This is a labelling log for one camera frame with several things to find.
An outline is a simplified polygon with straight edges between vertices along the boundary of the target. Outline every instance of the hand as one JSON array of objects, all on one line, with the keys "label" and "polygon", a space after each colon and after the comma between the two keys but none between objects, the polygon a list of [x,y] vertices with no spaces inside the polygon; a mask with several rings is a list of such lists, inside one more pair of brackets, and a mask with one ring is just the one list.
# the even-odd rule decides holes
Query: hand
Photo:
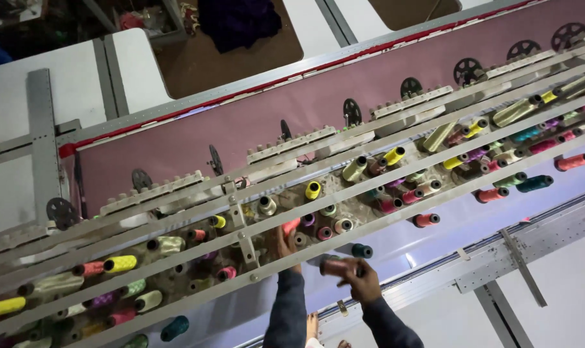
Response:
[{"label": "hand", "polygon": [[342,261],[351,266],[362,268],[365,274],[359,278],[352,271],[354,267],[351,267],[351,270],[344,275],[343,280],[337,284],[338,287],[350,284],[350,296],[352,296],[353,300],[359,301],[362,306],[370,304],[382,296],[378,274],[368,265],[365,259],[343,259]]},{"label": "hand", "polygon": [[[275,232],[278,235],[278,258],[281,259],[297,252],[297,246],[294,243],[296,230],[290,231],[288,238],[284,238],[284,230],[281,226],[277,226]],[[290,269],[293,272],[301,273],[301,265],[294,265]]]}]

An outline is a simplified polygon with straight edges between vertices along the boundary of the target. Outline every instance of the dark sleeve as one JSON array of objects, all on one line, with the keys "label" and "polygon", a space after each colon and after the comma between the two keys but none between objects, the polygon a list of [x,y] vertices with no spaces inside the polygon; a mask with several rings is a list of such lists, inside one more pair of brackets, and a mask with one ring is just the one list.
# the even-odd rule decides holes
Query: dark sleeve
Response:
[{"label": "dark sleeve", "polygon": [[305,281],[289,269],[279,273],[278,294],[273,303],[265,348],[304,348],[307,335]]},{"label": "dark sleeve", "polygon": [[423,348],[423,343],[380,297],[363,308],[363,321],[370,327],[378,348]]}]

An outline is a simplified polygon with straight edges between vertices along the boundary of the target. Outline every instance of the black wheel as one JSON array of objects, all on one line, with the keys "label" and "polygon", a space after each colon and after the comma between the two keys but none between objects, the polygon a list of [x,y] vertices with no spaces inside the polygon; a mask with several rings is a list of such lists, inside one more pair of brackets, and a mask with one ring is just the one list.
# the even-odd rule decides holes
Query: black wheel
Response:
[{"label": "black wheel", "polygon": [[361,124],[361,109],[359,109],[359,105],[352,98],[344,100],[344,119],[346,120],[346,127],[350,127],[353,124],[355,126]]},{"label": "black wheel", "polygon": [[138,192],[143,188],[148,189],[153,184],[151,177],[140,168],[132,170],[132,182],[134,183],[134,188],[138,190]]},{"label": "black wheel", "polygon": [[474,58],[463,58],[453,68],[453,78],[460,86],[468,85],[473,81],[477,81],[475,71],[481,70],[481,63]]},{"label": "black wheel", "polygon": [[46,204],[48,218],[56,223],[56,228],[66,231],[69,227],[80,222],[78,211],[70,202],[62,198],[52,198]]},{"label": "black wheel", "polygon": [[582,23],[573,22],[565,24],[557,31],[555,31],[554,35],[552,35],[552,40],[550,41],[552,49],[554,51],[558,51],[571,48],[572,45],[569,40],[571,40],[572,37],[578,36],[584,32],[585,25]]},{"label": "black wheel", "polygon": [[400,97],[403,98],[405,95],[419,93],[420,91],[423,91],[423,86],[421,86],[419,80],[414,77],[406,77],[400,86]]},{"label": "black wheel", "polygon": [[224,167],[221,165],[221,160],[219,159],[219,154],[217,153],[215,146],[209,145],[209,150],[211,151],[212,160],[207,164],[211,165],[216,177],[219,177],[219,175],[224,175]]},{"label": "black wheel", "polygon": [[533,40],[522,40],[516,42],[507,52],[507,60],[515,58],[520,54],[529,54],[533,50],[542,50],[542,47]]},{"label": "black wheel", "polygon": [[292,139],[292,133],[290,132],[290,128],[288,128],[288,123],[286,123],[285,120],[281,120],[279,126],[282,129],[282,140],[285,141],[286,139]]}]

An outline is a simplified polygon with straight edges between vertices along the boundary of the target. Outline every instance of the person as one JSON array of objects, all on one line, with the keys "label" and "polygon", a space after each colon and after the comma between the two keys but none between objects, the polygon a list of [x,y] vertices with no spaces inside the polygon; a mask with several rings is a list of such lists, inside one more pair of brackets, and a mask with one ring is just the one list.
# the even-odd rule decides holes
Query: person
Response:
[{"label": "person", "polygon": [[[277,234],[276,250],[279,258],[296,252],[295,231],[284,238],[281,227],[275,229]],[[349,284],[350,295],[361,303],[363,321],[372,330],[372,335],[379,348],[422,348],[423,343],[417,334],[408,328],[391,310],[382,297],[378,274],[364,259],[344,259],[351,265],[365,270],[363,277],[357,277],[352,271],[346,273],[338,286]],[[316,313],[307,316],[305,310],[304,279],[301,265],[295,265],[279,273],[278,292],[271,310],[269,327],[263,340],[264,348],[303,348],[310,340],[310,334],[316,329]],[[307,324],[312,319],[312,327]]]}]

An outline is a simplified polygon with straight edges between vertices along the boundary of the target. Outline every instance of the bare foot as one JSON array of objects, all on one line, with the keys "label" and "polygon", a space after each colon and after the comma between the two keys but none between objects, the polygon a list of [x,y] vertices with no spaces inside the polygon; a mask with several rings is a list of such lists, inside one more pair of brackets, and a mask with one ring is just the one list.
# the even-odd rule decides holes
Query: bare foot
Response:
[{"label": "bare foot", "polygon": [[307,315],[307,338],[305,339],[305,343],[312,337],[318,339],[318,312]]},{"label": "bare foot", "polygon": [[343,339],[342,342],[339,343],[337,348],[352,348],[352,346],[350,345],[350,343],[346,342],[345,339]]}]

